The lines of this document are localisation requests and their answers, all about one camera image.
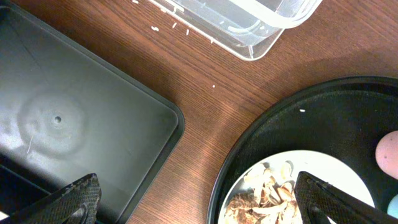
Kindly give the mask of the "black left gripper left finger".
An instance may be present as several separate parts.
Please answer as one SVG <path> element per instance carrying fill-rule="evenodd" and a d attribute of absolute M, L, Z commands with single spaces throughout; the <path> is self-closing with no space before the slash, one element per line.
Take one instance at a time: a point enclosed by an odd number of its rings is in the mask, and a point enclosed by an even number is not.
<path fill-rule="evenodd" d="M 12 223 L 94 224 L 101 200 L 101 187 L 94 173 L 87 174 L 1 220 Z"/>

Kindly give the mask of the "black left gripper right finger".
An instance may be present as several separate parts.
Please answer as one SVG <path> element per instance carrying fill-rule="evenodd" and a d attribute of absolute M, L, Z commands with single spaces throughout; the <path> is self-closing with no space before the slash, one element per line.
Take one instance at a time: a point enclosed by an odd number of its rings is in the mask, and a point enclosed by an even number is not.
<path fill-rule="evenodd" d="M 301 171 L 295 197 L 304 224 L 395 224 L 397 219 L 346 194 L 314 175 Z"/>

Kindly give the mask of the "grey round plate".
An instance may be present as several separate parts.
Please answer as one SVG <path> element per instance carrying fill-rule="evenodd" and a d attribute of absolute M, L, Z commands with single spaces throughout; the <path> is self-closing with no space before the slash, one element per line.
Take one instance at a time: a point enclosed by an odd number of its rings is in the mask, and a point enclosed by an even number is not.
<path fill-rule="evenodd" d="M 226 207 L 233 195 L 241 192 L 253 192 L 251 184 L 244 181 L 244 176 L 250 173 L 252 169 L 258 170 L 260 166 L 272 171 L 277 185 L 282 185 L 286 181 L 295 185 L 299 172 L 305 171 L 369 206 L 375 207 L 366 184 L 344 162 L 321 152 L 295 150 L 280 152 L 262 160 L 256 159 L 251 164 L 251 167 L 246 169 L 229 189 L 226 198 L 221 204 L 220 214 L 216 219 L 217 223 L 224 223 Z"/>

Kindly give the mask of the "food scraps and rice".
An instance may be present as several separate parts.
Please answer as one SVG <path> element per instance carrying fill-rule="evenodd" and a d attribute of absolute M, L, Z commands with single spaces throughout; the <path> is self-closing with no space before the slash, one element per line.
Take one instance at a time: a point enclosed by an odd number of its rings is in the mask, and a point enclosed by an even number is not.
<path fill-rule="evenodd" d="M 265 164 L 254 166 L 243 176 L 248 189 L 233 194 L 221 223 L 302 224 L 292 171 L 289 162 L 284 162 L 279 169 Z"/>

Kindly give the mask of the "light blue plastic cup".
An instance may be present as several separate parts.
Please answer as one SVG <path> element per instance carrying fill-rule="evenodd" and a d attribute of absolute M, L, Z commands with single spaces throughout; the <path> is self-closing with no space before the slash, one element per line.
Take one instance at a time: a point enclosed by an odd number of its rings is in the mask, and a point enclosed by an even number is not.
<path fill-rule="evenodd" d="M 394 196 L 388 204 L 387 214 L 398 218 L 398 195 Z"/>

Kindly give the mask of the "pink plastic cup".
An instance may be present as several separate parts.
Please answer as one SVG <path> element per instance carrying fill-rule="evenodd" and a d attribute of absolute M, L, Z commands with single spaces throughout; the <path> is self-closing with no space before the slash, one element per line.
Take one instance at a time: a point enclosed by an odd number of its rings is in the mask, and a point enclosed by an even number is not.
<path fill-rule="evenodd" d="M 387 175 L 398 179 L 397 171 L 397 131 L 386 134 L 376 146 L 376 162 Z"/>

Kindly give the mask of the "black rectangular waste tray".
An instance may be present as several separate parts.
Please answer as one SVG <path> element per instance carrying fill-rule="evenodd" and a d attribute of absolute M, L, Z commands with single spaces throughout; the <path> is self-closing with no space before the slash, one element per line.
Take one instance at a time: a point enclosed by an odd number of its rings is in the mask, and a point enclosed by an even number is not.
<path fill-rule="evenodd" d="M 98 176 L 97 218 L 126 223 L 185 129 L 180 109 L 1 2 L 1 164 L 41 192 Z"/>

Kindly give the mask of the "clear plastic waste bin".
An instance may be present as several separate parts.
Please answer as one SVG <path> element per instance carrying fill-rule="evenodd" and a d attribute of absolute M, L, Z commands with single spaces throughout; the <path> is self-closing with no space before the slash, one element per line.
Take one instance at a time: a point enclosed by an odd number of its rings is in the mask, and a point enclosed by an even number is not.
<path fill-rule="evenodd" d="M 322 0 L 150 0 L 160 10 L 246 61 L 305 22 Z"/>

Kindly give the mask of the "round black serving tray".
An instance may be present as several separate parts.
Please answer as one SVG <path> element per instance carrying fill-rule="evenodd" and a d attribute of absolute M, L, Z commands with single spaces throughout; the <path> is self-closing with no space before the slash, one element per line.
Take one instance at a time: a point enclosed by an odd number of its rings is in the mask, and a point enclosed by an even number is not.
<path fill-rule="evenodd" d="M 217 222 L 229 189 L 252 165 L 293 150 L 341 160 L 364 181 L 375 206 L 385 211 L 397 194 L 397 181 L 380 170 L 375 151 L 396 129 L 395 78 L 340 78 L 299 91 L 267 109 L 239 137 L 216 178 L 206 220 Z"/>

